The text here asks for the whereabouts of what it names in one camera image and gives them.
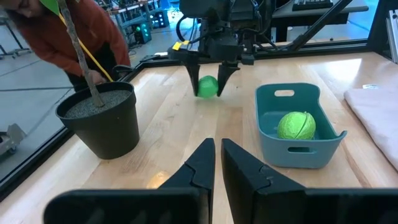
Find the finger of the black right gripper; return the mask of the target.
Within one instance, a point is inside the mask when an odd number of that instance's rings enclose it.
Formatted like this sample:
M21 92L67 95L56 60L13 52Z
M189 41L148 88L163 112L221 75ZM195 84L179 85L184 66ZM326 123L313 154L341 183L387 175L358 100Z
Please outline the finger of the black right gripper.
M199 64L188 64L185 66L188 72L188 75L190 77L190 81L192 84L192 88L193 88L193 94L195 96L198 96L198 81L199 81L199 70L200 70L200 65Z
M236 63L222 63L219 65L217 96L221 96L228 79L237 70L239 70L239 67Z

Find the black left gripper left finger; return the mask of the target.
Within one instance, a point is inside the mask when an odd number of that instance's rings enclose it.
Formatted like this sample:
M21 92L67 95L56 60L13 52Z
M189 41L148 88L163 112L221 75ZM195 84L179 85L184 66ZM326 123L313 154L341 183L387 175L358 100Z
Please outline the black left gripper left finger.
M79 189L47 204L44 224L212 224L215 142L206 138L157 189Z

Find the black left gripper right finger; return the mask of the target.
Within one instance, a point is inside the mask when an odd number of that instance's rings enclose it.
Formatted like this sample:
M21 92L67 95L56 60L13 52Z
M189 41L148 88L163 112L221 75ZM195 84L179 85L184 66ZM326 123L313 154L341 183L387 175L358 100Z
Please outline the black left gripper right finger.
M230 139L221 160L235 224L398 224L398 189L307 188Z

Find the teal plastic bin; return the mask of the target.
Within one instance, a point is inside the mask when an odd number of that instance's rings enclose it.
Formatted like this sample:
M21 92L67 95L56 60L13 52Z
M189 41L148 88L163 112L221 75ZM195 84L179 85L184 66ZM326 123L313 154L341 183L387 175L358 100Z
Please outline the teal plastic bin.
M346 131L336 134L320 104L320 88L310 83L277 83L255 90L257 127L263 157L278 167L319 169L325 167ZM277 127L289 112L308 112L315 119L310 140L281 139Z

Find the light green toy cabbage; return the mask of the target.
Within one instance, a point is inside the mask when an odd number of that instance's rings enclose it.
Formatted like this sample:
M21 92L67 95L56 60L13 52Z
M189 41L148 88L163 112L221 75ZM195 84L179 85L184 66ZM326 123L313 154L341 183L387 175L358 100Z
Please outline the light green toy cabbage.
M314 117L308 112L293 111L279 121L277 137L281 139L311 140L316 131Z

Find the yellow tape tag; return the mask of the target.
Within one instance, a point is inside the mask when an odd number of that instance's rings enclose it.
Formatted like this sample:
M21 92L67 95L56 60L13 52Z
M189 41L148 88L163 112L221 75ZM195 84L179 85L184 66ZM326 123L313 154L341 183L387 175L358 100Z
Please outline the yellow tape tag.
M176 42L173 44L172 49L180 50L184 45L189 45L189 44L190 44L189 40L184 40L183 42Z

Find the computer tower with green lights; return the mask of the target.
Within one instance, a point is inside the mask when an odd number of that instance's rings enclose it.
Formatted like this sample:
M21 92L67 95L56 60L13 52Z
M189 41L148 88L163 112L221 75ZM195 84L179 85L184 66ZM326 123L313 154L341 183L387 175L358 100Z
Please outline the computer tower with green lights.
M140 24L133 24L132 31L134 34L135 41L138 44L146 44L147 42L152 40L151 29L146 22Z

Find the black desk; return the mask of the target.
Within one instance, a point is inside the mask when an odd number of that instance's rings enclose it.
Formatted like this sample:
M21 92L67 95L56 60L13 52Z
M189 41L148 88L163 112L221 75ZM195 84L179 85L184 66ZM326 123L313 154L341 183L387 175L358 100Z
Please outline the black desk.
M287 28L295 26L310 26L315 23L328 9L310 9L305 11L293 11L294 0L291 0L278 9L272 18L271 37L276 42L287 40ZM350 13L365 12L369 9L364 0L350 2L328 25L346 24Z

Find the black keyboard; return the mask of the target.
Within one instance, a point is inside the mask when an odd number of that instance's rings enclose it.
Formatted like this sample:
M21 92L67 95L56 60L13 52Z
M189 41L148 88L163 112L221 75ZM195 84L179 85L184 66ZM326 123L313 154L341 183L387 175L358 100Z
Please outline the black keyboard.
M294 0L293 11L324 9L333 6L332 0Z

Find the black diagonal bar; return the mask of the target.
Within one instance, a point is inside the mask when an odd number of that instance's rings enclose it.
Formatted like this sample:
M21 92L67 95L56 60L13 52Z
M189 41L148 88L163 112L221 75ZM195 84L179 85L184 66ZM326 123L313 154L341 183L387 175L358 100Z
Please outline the black diagonal bar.
M299 35L287 46L289 51L297 51L303 47L318 31L333 20L352 0L340 0L322 15L304 34Z

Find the green plant in black pot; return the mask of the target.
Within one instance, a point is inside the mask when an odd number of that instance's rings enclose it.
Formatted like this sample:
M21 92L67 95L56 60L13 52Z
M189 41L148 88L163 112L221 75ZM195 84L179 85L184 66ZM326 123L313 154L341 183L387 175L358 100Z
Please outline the green plant in black pot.
M100 159L115 159L133 150L139 142L134 87L128 82L96 85L86 56L91 55L77 36L65 0L40 0L67 28L88 88L62 101L55 114Z

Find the person's hand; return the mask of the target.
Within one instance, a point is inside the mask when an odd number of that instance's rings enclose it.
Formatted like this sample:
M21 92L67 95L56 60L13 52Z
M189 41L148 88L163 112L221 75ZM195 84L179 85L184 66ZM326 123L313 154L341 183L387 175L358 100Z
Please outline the person's hand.
M88 77L90 78L91 82L94 83L95 85L107 82L107 80L102 76L102 74L100 74L100 72L97 72L96 70L89 70Z

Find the pink folded towel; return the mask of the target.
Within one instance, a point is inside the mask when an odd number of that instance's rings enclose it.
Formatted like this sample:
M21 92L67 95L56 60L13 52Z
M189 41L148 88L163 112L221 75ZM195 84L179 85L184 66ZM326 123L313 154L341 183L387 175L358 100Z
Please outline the pink folded towel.
M358 88L344 98L376 146L398 170L398 88Z

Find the person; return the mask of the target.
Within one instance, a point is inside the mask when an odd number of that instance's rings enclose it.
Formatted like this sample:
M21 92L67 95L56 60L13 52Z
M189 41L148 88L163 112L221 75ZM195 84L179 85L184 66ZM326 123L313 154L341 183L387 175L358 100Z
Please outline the person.
M121 31L95 0L65 1L78 38L90 51L89 70L100 72L107 81L118 80L113 68L131 64ZM61 68L75 91L87 88L67 28L58 16L40 0L0 0L0 6L39 58Z

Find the grey wheeled cart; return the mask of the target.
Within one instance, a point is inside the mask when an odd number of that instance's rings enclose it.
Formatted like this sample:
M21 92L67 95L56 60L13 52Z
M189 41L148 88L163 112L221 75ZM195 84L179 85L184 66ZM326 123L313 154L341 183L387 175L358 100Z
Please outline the grey wheeled cart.
M26 136L16 123L9 125L7 131L0 131L0 156L4 153L14 154L16 147Z

